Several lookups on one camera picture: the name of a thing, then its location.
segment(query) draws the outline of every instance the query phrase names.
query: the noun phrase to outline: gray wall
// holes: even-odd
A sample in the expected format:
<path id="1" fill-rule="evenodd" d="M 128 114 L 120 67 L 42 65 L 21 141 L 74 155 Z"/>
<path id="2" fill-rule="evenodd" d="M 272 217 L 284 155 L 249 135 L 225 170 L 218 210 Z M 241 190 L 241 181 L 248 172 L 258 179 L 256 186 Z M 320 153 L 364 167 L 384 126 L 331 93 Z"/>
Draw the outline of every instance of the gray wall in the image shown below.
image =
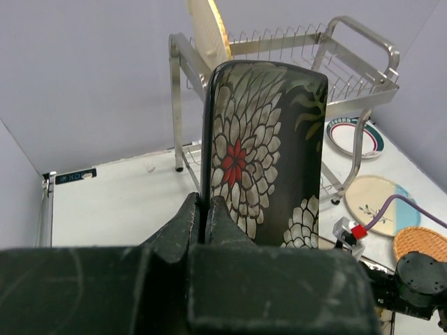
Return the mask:
<path id="1" fill-rule="evenodd" d="M 432 163 L 435 144 L 445 139 L 435 131 L 441 132 L 442 123 L 438 118 L 435 126 L 426 121 L 416 128 L 420 122 L 412 114 L 424 109 L 433 119 L 441 109 L 432 102 L 433 92 L 443 89 L 441 71 L 435 70 L 440 58 L 426 61 L 430 43 L 432 54 L 445 49 L 439 41 L 445 24 L 427 30 L 433 20 L 443 24 L 439 12 L 417 37 L 438 3 L 445 13 L 439 0 L 217 1 L 235 35 L 350 15 L 393 41 L 402 51 L 402 89 L 377 121 L 442 179 L 442 165 Z M 39 172 L 65 172 L 173 145 L 167 44 L 169 33 L 192 35 L 185 0 L 2 1 L 0 13 L 0 118 Z M 361 38 L 343 28 L 335 37 L 385 66 L 384 55 Z M 427 70 L 425 81 L 417 82 Z M 416 94 L 416 87 L 430 88 Z M 200 137 L 202 106 L 192 91 L 183 97 L 184 141 L 190 142 Z"/>
<path id="2" fill-rule="evenodd" d="M 447 1 L 440 1 L 399 68 L 400 92 L 374 120 L 447 192 Z"/>
<path id="3" fill-rule="evenodd" d="M 0 122 L 0 249 L 34 246 L 42 179 Z"/>

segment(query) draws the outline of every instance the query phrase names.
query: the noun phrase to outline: decorative plate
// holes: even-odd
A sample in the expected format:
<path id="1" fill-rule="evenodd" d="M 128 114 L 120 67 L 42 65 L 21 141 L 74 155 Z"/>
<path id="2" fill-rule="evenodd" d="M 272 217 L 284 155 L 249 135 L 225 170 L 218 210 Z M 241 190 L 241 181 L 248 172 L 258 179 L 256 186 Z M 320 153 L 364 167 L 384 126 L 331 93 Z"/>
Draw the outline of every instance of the decorative plate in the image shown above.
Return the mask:
<path id="1" fill-rule="evenodd" d="M 416 202 L 400 185 L 378 176 L 361 176 L 349 186 L 345 199 L 349 211 L 362 225 L 367 225 L 393 194 Z M 394 237 L 400 230 L 419 226 L 420 213 L 400 199 L 393 200 L 371 231 Z"/>
<path id="2" fill-rule="evenodd" d="M 357 117 L 339 117 L 329 122 L 326 134 L 331 142 L 345 154 L 353 154 L 354 131 Z M 368 123 L 363 130 L 362 158 L 375 158 L 383 151 L 383 138 L 379 132 Z"/>
<path id="3" fill-rule="evenodd" d="M 232 59 L 224 22 L 214 0 L 187 0 L 193 18 L 194 44 L 211 70 Z"/>

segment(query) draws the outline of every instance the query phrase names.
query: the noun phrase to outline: metal wire rack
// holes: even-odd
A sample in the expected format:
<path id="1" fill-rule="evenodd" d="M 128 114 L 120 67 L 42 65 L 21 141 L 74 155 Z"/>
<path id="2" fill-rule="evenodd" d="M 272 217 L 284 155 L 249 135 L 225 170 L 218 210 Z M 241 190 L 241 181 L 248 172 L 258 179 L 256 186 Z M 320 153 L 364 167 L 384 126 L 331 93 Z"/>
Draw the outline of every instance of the metal wire rack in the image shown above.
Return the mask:
<path id="1" fill-rule="evenodd" d="M 388 66 L 384 71 L 377 70 L 332 37 L 339 23 L 345 24 L 386 51 Z M 333 187 L 330 192 L 325 188 L 320 201 L 332 199 L 333 202 L 339 202 L 360 169 L 363 128 L 372 109 L 389 103 L 399 89 L 399 52 L 395 46 L 361 23 L 345 16 L 332 19 L 327 26 L 310 24 L 307 27 L 277 28 L 274 31 L 266 29 L 264 32 L 254 31 L 251 34 L 241 32 L 237 35 L 229 34 L 228 37 L 234 59 L 281 61 L 324 73 L 329 79 L 327 117 L 362 110 L 354 135 L 351 173 L 347 179 L 341 183 L 323 162 L 322 173 Z M 175 166 L 177 170 L 182 170 L 183 160 L 199 188 L 195 173 L 200 171 L 197 169 L 200 165 L 200 143 L 184 148 L 182 142 L 180 69 L 186 75 L 186 87 L 193 89 L 202 101 L 211 69 L 198 55 L 193 39 L 187 40 L 181 33 L 171 35 L 169 48 Z"/>

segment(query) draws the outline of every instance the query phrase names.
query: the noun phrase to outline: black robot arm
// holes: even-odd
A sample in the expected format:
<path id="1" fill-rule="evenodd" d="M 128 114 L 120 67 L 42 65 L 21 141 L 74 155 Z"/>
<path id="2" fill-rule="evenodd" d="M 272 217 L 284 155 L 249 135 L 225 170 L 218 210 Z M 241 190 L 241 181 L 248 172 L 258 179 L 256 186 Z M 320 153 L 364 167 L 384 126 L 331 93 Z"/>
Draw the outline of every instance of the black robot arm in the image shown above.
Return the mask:
<path id="1" fill-rule="evenodd" d="M 411 252 L 399 260 L 394 275 L 362 265 L 377 306 L 424 320 L 438 310 L 439 326 L 447 332 L 447 263 Z"/>

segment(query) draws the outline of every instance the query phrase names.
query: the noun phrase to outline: purple cable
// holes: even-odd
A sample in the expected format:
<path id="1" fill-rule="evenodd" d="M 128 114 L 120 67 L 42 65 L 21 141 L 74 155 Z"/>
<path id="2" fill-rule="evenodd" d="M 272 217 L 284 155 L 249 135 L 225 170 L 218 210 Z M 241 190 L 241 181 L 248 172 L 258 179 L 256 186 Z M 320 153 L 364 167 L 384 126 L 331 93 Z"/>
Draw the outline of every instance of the purple cable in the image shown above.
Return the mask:
<path id="1" fill-rule="evenodd" d="M 439 220 L 436 216 L 431 215 L 428 211 L 425 211 L 424 209 L 420 208 L 417 204 L 415 204 L 414 202 L 412 202 L 410 199 L 404 197 L 403 195 L 400 194 L 393 194 L 391 195 L 383 204 L 382 208 L 380 208 L 380 211 L 377 213 L 377 215 L 371 220 L 370 223 L 368 223 L 365 226 L 366 230 L 370 230 L 371 228 L 374 227 L 374 225 L 376 223 L 378 223 L 381 219 L 381 217 L 385 214 L 386 209 L 388 208 L 388 206 L 390 205 L 390 203 L 394 200 L 394 199 L 400 199 L 405 201 L 407 204 L 409 204 L 410 206 L 412 206 L 414 209 L 416 209 L 417 211 L 419 211 L 420 213 L 424 214 L 426 217 L 432 219 L 434 222 L 438 223 L 439 225 L 443 226 L 444 228 L 447 229 L 447 223 L 444 223 L 443 221 Z"/>

